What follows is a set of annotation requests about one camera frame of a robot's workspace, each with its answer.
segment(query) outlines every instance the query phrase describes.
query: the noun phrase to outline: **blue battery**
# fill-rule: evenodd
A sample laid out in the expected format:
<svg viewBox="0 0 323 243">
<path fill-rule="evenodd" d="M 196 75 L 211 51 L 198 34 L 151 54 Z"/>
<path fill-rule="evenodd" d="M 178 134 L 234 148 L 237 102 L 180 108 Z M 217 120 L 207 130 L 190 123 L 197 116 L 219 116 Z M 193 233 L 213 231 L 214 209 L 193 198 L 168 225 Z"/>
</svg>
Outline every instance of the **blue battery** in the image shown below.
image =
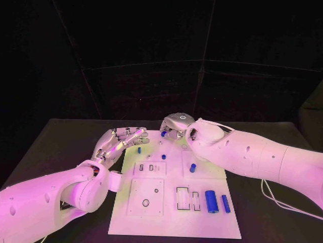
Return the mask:
<svg viewBox="0 0 323 243">
<path fill-rule="evenodd" d="M 227 204 L 227 200 L 226 200 L 226 195 L 222 195 L 222 201 L 223 201 L 223 206 L 224 206 L 224 212 L 229 214 L 230 209 L 229 209 L 229 204 Z"/>
<path fill-rule="evenodd" d="M 217 201 L 216 201 L 214 192 L 206 191 L 204 192 L 204 198 L 206 198 L 207 212 L 210 214 L 217 213 Z"/>
<path fill-rule="evenodd" d="M 188 171 L 190 171 L 191 173 L 196 171 L 196 164 L 191 164 L 191 165 L 190 165 L 190 169 L 188 169 Z"/>
</svg>

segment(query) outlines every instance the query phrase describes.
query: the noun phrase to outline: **black backdrop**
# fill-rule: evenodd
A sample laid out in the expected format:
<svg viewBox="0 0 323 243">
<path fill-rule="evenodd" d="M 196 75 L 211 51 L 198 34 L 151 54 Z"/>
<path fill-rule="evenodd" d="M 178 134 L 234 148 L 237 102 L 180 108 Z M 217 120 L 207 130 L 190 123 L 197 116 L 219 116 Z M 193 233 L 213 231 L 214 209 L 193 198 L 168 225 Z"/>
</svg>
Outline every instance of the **black backdrop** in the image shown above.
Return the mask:
<svg viewBox="0 0 323 243">
<path fill-rule="evenodd" d="M 323 6 L 0 2 L 0 186 L 50 118 L 294 120 Z"/>
</svg>

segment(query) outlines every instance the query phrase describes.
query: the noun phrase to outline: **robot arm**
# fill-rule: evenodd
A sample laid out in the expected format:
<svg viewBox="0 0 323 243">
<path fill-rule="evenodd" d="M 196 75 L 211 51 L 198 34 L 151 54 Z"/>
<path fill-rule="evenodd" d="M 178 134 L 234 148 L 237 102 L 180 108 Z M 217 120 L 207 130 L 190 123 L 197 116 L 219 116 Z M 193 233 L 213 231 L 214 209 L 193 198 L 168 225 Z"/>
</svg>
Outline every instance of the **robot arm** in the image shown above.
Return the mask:
<svg viewBox="0 0 323 243">
<path fill-rule="evenodd" d="M 90 160 L 0 191 L 0 243 L 37 241 L 99 208 L 108 190 L 119 191 L 121 173 L 108 168 L 125 148 L 148 143 L 145 137 L 145 128 L 108 130 Z"/>
<path fill-rule="evenodd" d="M 190 116 L 183 113 L 170 116 L 160 130 L 181 131 L 197 159 L 242 176 L 288 186 L 323 209 L 323 153 L 282 145 L 229 127 L 230 132 L 223 132 L 219 128 L 223 125 L 201 119 L 185 125 Z"/>
</svg>

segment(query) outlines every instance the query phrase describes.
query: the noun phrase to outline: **wire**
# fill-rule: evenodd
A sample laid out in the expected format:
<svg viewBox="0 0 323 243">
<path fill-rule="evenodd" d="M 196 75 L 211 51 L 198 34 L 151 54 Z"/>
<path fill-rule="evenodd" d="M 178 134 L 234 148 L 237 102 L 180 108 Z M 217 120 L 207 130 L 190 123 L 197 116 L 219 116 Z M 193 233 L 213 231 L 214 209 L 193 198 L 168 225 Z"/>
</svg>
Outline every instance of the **wire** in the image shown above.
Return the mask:
<svg viewBox="0 0 323 243">
<path fill-rule="evenodd" d="M 263 192 L 263 182 L 265 182 L 265 185 L 266 185 L 266 188 L 268 188 L 271 197 L 265 195 L 265 192 Z M 301 214 L 305 214 L 305 215 L 308 215 L 308 216 L 311 216 L 311 217 L 314 217 L 314 218 L 323 220 L 323 217 L 320 217 L 320 216 L 317 216 L 317 215 L 314 215 L 314 214 L 309 214 L 309 213 L 307 213 L 307 212 L 302 211 L 302 210 L 298 210 L 296 208 L 294 208 L 294 207 L 289 206 L 288 204 L 285 204 L 285 203 L 279 202 L 278 200 L 275 200 L 273 195 L 272 195 L 271 188 L 269 188 L 268 183 L 266 183 L 266 181 L 265 181 L 263 179 L 260 180 L 260 191 L 262 191 L 263 196 L 265 196 L 268 199 L 271 199 L 271 200 L 275 202 L 275 204 L 276 204 L 281 208 L 283 208 L 283 209 L 286 209 L 286 210 L 291 210 L 291 211 L 295 211 L 295 212 L 298 212 L 298 213 L 301 213 Z"/>
<path fill-rule="evenodd" d="M 41 242 L 40 242 L 40 243 L 43 243 L 43 241 L 46 240 L 46 237 L 47 237 L 47 235 L 46 235 L 44 238 L 41 239 Z"/>
</svg>

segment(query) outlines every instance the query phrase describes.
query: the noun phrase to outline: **table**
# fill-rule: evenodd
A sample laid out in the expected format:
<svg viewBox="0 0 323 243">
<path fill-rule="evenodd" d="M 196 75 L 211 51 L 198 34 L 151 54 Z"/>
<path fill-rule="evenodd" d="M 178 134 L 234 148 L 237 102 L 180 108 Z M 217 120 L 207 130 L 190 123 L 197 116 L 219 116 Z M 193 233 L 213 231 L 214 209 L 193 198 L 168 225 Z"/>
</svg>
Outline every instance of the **table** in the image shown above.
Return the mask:
<svg viewBox="0 0 323 243">
<path fill-rule="evenodd" d="M 2 189 L 24 180 L 73 168 L 90 158 L 95 143 L 111 128 L 160 128 L 161 121 L 50 119 L 18 162 Z M 292 123 L 222 123 L 289 146 L 309 149 Z M 121 169 L 122 156 L 111 170 Z M 279 208 L 260 193 L 260 181 L 226 172 L 227 187 L 242 240 L 108 235 L 115 193 L 108 192 L 99 209 L 76 218 L 44 240 L 49 242 L 323 242 L 323 221 Z M 292 189 L 269 183 L 275 198 L 307 212 L 323 211 Z"/>
</svg>

